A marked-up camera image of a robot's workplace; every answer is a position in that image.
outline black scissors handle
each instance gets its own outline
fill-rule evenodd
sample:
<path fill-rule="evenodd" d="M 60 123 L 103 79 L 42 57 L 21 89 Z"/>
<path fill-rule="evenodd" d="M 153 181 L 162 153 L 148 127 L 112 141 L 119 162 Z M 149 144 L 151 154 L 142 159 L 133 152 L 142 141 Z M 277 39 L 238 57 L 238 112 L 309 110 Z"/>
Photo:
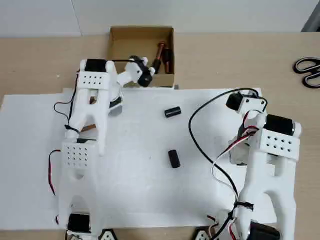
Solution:
<path fill-rule="evenodd" d="M 311 66 L 300 68 L 299 65 L 304 62 L 311 62 L 314 63 Z M 305 74 L 305 73 L 311 73 L 308 76 L 305 76 L 302 79 L 302 83 L 304 86 L 310 89 L 319 89 L 320 84 L 311 84 L 309 83 L 309 80 L 315 79 L 317 77 L 320 77 L 320 58 L 317 57 L 304 57 L 296 61 L 293 65 L 293 71 L 297 74 Z"/>

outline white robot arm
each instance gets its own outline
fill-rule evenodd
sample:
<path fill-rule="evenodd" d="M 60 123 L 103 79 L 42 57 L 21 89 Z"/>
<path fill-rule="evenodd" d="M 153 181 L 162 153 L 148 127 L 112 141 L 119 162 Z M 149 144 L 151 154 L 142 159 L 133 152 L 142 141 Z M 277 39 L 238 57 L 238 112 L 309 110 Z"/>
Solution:
<path fill-rule="evenodd" d="M 244 118 L 235 138 L 239 138 L 249 126 L 257 129 L 247 142 L 230 151 L 232 163 L 247 165 L 244 187 L 233 217 L 241 240 L 293 240 L 296 218 L 294 182 L 302 127 L 291 119 L 267 115 L 263 112 L 264 104 L 262 99 L 240 93 L 232 94 L 226 104 Z M 268 164 L 275 166 L 274 175 L 266 171 Z M 284 187 L 281 182 L 290 184 Z M 262 194 L 271 198 L 277 217 L 276 228 L 252 221 L 255 201 Z"/>
<path fill-rule="evenodd" d="M 122 87 L 129 82 L 147 87 L 155 73 L 147 58 L 130 56 L 125 71 L 117 74 L 113 61 L 86 59 L 80 63 L 73 112 L 62 142 L 62 173 L 59 181 L 58 223 L 70 235 L 96 239 L 103 230 L 100 187 L 97 173 L 106 151 L 110 111 L 123 104 Z M 92 117 L 97 138 L 79 138 Z"/>

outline white styrofoam sheet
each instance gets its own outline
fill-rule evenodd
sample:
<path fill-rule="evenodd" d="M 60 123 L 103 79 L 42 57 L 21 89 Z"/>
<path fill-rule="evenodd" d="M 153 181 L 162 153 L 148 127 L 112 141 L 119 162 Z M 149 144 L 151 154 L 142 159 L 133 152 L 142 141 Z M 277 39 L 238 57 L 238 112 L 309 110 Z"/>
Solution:
<path fill-rule="evenodd" d="M 108 119 L 107 151 L 101 161 L 105 226 L 203 226 L 206 214 L 230 209 L 231 191 L 214 181 L 210 163 L 188 131 L 188 120 L 204 102 L 225 89 L 125 89 L 123 112 Z M 53 111 L 71 91 L 43 95 L 6 95 L 0 110 L 0 229 L 57 229 L 57 199 L 48 186 L 48 154 L 59 149 L 65 118 Z M 213 159 L 227 146 L 241 117 L 225 106 L 227 97 L 200 111 L 192 130 Z M 180 106 L 182 114 L 165 118 L 164 110 Z M 173 169 L 168 150 L 176 149 L 181 167 Z M 58 187 L 60 153 L 52 156 L 52 180 Z M 243 187 L 246 167 L 228 157 L 219 163 Z M 255 202 L 253 219 L 276 221 L 267 196 Z"/>

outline wooden table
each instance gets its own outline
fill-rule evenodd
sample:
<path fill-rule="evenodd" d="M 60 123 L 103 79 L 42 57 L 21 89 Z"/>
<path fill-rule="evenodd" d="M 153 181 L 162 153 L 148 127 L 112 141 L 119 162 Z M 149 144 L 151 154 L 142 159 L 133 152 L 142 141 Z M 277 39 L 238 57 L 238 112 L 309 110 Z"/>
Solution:
<path fill-rule="evenodd" d="M 108 36 L 0 39 L 0 97 L 59 93 L 73 87 L 81 59 L 105 58 Z M 320 33 L 176 34 L 181 89 L 260 87 L 268 112 L 302 124 L 297 165 L 295 239 L 318 239 L 320 90 L 301 84 L 292 64 L 320 56 Z M 193 227 L 116 229 L 119 240 L 189 240 Z M 0 240 L 57 240 L 63 231 L 1 231 Z"/>

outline open cardboard box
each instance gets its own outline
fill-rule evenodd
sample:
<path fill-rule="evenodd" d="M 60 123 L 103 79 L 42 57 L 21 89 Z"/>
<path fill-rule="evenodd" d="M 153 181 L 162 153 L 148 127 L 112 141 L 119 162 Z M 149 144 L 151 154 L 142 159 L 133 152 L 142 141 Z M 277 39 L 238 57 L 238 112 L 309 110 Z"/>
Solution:
<path fill-rule="evenodd" d="M 161 60 L 158 74 L 153 76 L 149 87 L 173 87 L 175 83 L 174 29 L 170 26 L 113 26 L 110 29 L 107 59 L 128 59 L 131 55 L 148 58 L 151 66 L 158 50 L 158 43 L 164 41 L 172 49 L 172 74 L 165 73 Z M 125 70 L 125 62 L 116 62 L 118 72 Z M 139 86 L 129 83 L 126 87 Z"/>

